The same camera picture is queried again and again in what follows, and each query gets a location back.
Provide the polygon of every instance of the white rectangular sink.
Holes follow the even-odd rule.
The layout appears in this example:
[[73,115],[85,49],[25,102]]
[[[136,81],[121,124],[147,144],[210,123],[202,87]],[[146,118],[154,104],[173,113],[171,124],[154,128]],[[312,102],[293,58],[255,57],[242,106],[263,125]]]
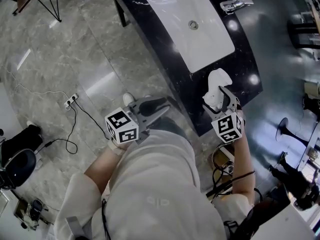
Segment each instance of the white rectangular sink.
[[147,0],[194,73],[233,53],[235,46],[209,0]]

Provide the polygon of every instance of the black marble countertop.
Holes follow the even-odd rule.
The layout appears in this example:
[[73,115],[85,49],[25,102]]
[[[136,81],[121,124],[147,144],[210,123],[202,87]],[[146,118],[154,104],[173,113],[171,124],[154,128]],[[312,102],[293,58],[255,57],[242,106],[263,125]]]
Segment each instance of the black marble countertop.
[[222,68],[229,74],[233,83],[226,87],[239,98],[242,106],[262,92],[258,67],[246,34],[237,16],[226,15],[220,8],[220,2],[226,0],[210,1],[230,35],[235,52],[195,73],[190,73],[180,53],[174,49],[174,42],[147,0],[117,1],[135,25],[182,113],[199,136],[213,128],[211,118],[202,107],[202,97],[208,91],[208,75],[212,70]]

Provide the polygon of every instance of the chrome faucet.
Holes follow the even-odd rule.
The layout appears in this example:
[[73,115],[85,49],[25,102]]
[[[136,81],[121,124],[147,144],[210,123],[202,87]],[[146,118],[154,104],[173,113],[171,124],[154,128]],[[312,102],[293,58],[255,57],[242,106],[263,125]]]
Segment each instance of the chrome faucet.
[[240,8],[253,5],[254,2],[252,0],[231,0],[220,3],[220,7],[222,10],[226,12],[226,14],[233,14],[235,10]]

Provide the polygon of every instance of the white t-shirt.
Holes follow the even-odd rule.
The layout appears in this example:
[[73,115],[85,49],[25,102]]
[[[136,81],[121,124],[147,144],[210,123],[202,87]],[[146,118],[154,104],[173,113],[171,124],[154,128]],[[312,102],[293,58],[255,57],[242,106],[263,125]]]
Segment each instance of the white t-shirt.
[[[219,212],[238,224],[252,208],[240,194],[222,203]],[[75,216],[82,227],[91,225],[89,239],[105,240],[101,208],[96,184],[84,174],[73,175],[54,224],[55,237],[74,239],[66,218]],[[112,240],[227,239],[220,214],[200,192],[190,143],[168,131],[151,130],[139,146],[129,147],[110,180],[104,214]]]

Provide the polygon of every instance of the gray floor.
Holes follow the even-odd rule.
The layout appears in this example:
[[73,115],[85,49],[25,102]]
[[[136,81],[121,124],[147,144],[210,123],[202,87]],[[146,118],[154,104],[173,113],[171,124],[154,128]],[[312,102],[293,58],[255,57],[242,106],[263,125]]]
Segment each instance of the gray floor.
[[[288,117],[290,130],[299,137],[307,139],[312,133],[315,117],[301,107],[303,79],[319,78],[319,67],[307,53],[298,53],[287,35],[287,19],[299,11],[297,2],[253,1],[237,16],[263,85],[263,93],[244,111],[257,186],[264,193],[275,184],[268,163],[275,165],[281,151],[288,151],[289,163],[295,166],[304,151],[289,138],[276,142],[277,124]],[[64,109],[62,93],[38,94],[47,91],[79,94],[78,102],[104,129],[104,116],[122,106],[123,93],[129,91],[137,98],[171,95],[133,26],[121,27],[112,0],[59,0],[59,8],[62,23],[55,23],[36,0],[16,17],[11,15],[13,2],[0,2],[1,80],[22,126],[34,121],[42,128],[45,142],[68,136],[73,111]],[[196,153],[201,188],[209,189],[212,175],[207,159],[219,143],[216,135],[211,131],[199,138],[181,115],[171,111],[170,117],[186,131]],[[56,209],[61,206],[71,175],[83,172],[106,146],[100,130],[81,111],[70,139],[78,144],[78,153],[70,155],[61,142],[41,151],[43,166],[17,190],[21,196],[29,201],[40,198]]]

